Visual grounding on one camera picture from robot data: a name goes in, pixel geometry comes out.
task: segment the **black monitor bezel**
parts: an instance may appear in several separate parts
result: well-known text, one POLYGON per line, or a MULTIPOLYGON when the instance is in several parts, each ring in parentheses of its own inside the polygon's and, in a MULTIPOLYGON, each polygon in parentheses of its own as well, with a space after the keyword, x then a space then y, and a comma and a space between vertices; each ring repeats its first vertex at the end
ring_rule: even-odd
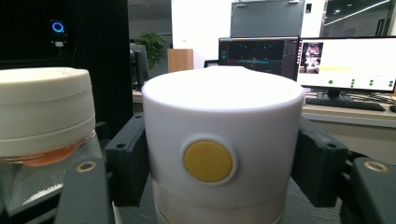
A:
MULTIPOLYGON (((221 52, 220 52, 220 41, 221 40, 231 40, 231 41, 235 41, 235 40, 249 40, 249 39, 279 39, 279 40, 296 40, 297 41, 297 43, 300 43, 300 37, 299 36, 297 36, 297 35, 291 35, 291 36, 234 36, 234 37, 220 37, 219 38, 219 48, 218 48, 218 59, 219 59, 219 65, 222 65, 222 64, 220 64, 220 57, 221 57, 221 52)), ((296 55, 296 59, 297 59, 297 56, 298 56, 298 46, 297 46, 297 48, 296 48, 296 52, 295 52, 295 55, 296 55)), ((292 80, 293 81, 297 81, 297 73, 298 73, 298 67, 299 66, 294 66, 294 74, 293 74, 293 78, 292 78, 292 80)))
MULTIPOLYGON (((395 35, 387 35, 387 36, 337 36, 337 37, 299 37, 299 50, 301 47, 301 41, 302 40, 329 40, 329 39, 383 39, 383 38, 396 38, 395 35)), ((297 55, 297 62, 296 63, 300 63, 300 53, 298 52, 297 55)), ((298 75, 299 75, 299 67, 300 66, 296 66, 297 69, 295 70, 296 74, 294 75, 295 80, 298 82, 298 75)), ((304 88, 311 88, 311 89, 320 89, 320 90, 329 90, 329 91, 354 91, 354 92, 365 92, 365 93, 369 93, 369 92, 381 92, 381 93, 394 93, 396 90, 396 84, 393 86, 393 90, 392 91, 385 91, 385 90, 373 90, 373 89, 355 89, 355 88, 344 88, 344 87, 326 87, 326 86, 312 86, 312 85, 302 85, 300 84, 302 87, 304 88)))

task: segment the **yellow button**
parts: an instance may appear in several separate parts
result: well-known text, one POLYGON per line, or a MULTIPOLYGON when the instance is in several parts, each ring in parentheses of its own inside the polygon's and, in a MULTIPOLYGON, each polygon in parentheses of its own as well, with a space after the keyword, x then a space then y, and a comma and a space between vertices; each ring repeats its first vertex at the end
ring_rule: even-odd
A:
POLYGON ((191 144, 184 153, 184 165, 189 173, 203 182, 218 182, 233 169, 233 157, 223 145, 213 141, 191 144))

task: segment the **black keyboard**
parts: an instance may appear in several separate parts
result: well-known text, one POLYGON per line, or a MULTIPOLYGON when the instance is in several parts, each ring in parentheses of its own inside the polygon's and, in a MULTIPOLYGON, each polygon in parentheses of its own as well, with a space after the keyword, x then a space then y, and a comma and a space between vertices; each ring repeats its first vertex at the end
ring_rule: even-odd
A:
POLYGON ((355 102, 355 101, 341 101, 341 100, 325 100, 317 98, 305 98, 308 105, 326 105, 334 107, 343 107, 350 109, 385 111, 385 108, 378 103, 355 102))

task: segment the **monitor stand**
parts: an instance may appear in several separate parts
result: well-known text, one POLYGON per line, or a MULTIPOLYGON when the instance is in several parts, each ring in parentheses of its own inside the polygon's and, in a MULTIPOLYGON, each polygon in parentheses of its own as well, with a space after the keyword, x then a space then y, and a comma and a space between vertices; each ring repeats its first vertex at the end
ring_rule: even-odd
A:
POLYGON ((339 90, 327 90, 325 93, 318 92, 317 98, 324 100, 353 101, 349 96, 341 94, 339 90))

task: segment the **glowing blue ring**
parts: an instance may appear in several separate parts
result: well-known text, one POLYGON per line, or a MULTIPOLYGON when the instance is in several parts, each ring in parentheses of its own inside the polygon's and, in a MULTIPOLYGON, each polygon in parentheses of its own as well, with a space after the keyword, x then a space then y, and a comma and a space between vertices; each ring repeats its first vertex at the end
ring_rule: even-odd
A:
POLYGON ((52 24, 52 30, 57 33, 60 33, 64 30, 64 25, 56 21, 52 24))

